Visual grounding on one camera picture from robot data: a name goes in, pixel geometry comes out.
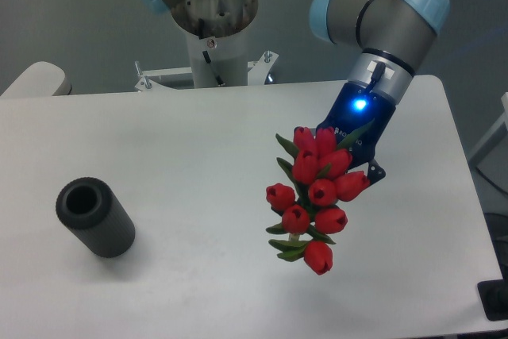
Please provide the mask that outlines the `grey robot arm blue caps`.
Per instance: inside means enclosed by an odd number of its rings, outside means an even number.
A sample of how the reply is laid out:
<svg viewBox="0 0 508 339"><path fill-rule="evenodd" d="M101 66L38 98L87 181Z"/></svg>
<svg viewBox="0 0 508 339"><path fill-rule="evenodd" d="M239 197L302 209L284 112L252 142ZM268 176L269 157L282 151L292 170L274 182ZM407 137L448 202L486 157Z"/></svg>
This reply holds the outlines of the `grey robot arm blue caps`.
<svg viewBox="0 0 508 339"><path fill-rule="evenodd" d="M275 54L248 65L247 28L258 0L142 0L153 13L171 14L187 39L193 84L234 87L266 81ZM417 69L440 33L449 0L313 0L309 26L331 44L356 44L359 59L323 127L352 154L352 166L368 166L376 183L385 171L375 147Z"/></svg>

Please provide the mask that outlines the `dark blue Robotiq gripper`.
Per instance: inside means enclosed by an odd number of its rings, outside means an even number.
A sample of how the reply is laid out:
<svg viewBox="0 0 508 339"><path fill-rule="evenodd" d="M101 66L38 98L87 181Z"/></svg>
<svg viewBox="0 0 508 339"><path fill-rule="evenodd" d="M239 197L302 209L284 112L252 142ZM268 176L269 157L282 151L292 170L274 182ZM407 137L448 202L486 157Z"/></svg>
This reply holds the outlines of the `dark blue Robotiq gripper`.
<svg viewBox="0 0 508 339"><path fill-rule="evenodd" d="M371 122L368 130L352 145L350 168L368 162L367 178L373 186L386 177L386 171L375 157L375 146L396 110L395 104L373 91L364 94L363 88L347 82L337 96L325 120L317 129L333 127L337 143L341 143L351 132Z"/></svg>

